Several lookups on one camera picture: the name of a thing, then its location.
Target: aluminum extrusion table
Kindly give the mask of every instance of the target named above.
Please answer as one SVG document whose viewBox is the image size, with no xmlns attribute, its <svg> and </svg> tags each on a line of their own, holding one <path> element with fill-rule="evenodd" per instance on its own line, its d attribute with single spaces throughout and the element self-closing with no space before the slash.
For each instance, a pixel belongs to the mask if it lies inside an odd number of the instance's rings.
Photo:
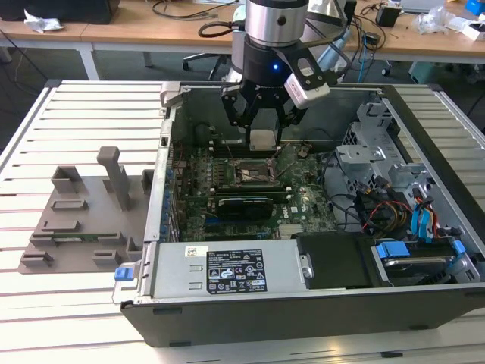
<svg viewBox="0 0 485 364">
<path fill-rule="evenodd" d="M 112 273 L 14 272 L 52 191 L 56 165 L 74 164 L 82 175 L 104 175 L 95 157 L 106 145 L 121 150 L 120 163 L 128 174 L 140 174 L 154 164 L 160 86 L 64 81 L 45 88 L 0 157 L 0 362 L 388 363 L 395 359 L 383 356 L 396 353 L 403 355 L 402 363 L 483 360 L 485 309 L 437 330 L 154 349 L 111 302 Z M 420 116 L 430 116 L 424 108 L 435 116 L 420 120 L 451 162 L 460 168 L 469 165 L 461 175 L 473 180 L 468 188 L 485 188 L 485 151 L 479 145 L 483 138 L 470 121 L 440 92 L 425 86 L 397 90 Z M 483 206 L 485 196 L 475 196 Z"/>
</svg>

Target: motherboard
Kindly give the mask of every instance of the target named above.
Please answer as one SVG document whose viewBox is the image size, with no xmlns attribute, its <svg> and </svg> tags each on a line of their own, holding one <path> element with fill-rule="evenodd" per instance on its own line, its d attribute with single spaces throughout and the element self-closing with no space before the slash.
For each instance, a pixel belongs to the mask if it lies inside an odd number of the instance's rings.
<svg viewBox="0 0 485 364">
<path fill-rule="evenodd" d="M 311 146 L 283 145 L 267 158 L 218 158 L 211 148 L 174 150 L 179 241 L 289 239 L 336 230 Z"/>
</svg>

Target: label sticker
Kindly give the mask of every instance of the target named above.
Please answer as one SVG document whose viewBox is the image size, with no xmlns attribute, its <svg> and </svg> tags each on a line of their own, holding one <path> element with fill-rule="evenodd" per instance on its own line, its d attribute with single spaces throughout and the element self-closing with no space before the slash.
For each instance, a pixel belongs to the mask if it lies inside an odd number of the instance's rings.
<svg viewBox="0 0 485 364">
<path fill-rule="evenodd" d="M 267 292 L 262 250 L 207 252 L 206 287 L 210 294 Z"/>
<path fill-rule="evenodd" d="M 188 256 L 205 256 L 209 250 L 208 246 L 186 246 L 185 257 Z"/>
</svg>

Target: robotic arm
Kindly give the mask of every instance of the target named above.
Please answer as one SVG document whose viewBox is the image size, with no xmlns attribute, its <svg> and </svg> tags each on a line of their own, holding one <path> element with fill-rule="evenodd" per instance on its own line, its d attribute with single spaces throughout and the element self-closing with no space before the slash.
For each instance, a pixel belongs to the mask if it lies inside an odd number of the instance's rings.
<svg viewBox="0 0 485 364">
<path fill-rule="evenodd" d="M 283 128 L 298 124 L 306 109 L 328 95 L 329 85 L 337 82 L 339 74 L 322 71 L 309 50 L 334 42 L 345 33 L 345 15 L 339 3 L 333 1 L 343 25 L 343 31 L 334 39 L 307 43 L 300 40 L 308 0 L 247 0 L 246 22 L 230 24 L 246 32 L 242 79 L 239 85 L 224 89 L 222 102 L 230 124 L 246 130 L 246 145 L 254 146 L 251 125 L 259 110 L 276 111 L 275 141 L 279 145 Z M 213 36 L 204 33 L 210 26 L 204 25 L 199 35 Z M 239 95 L 246 101 L 242 111 L 235 107 Z M 290 99 L 294 106 L 286 113 L 284 105 Z"/>
</svg>

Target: desk leg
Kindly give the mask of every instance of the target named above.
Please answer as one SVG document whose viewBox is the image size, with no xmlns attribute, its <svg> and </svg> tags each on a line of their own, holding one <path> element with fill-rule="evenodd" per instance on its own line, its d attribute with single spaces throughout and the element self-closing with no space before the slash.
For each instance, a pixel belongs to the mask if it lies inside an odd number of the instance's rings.
<svg viewBox="0 0 485 364">
<path fill-rule="evenodd" d="M 84 68 L 86 69 L 88 79 L 90 81 L 99 81 L 98 70 L 96 69 L 96 63 L 94 59 L 95 55 L 92 48 L 83 47 L 79 49 L 79 53 L 81 54 L 81 58 L 83 59 L 83 64 Z"/>
<path fill-rule="evenodd" d="M 145 67 L 150 68 L 153 66 L 152 63 L 152 53 L 150 52 L 143 52 L 143 59 L 145 60 Z"/>
</svg>

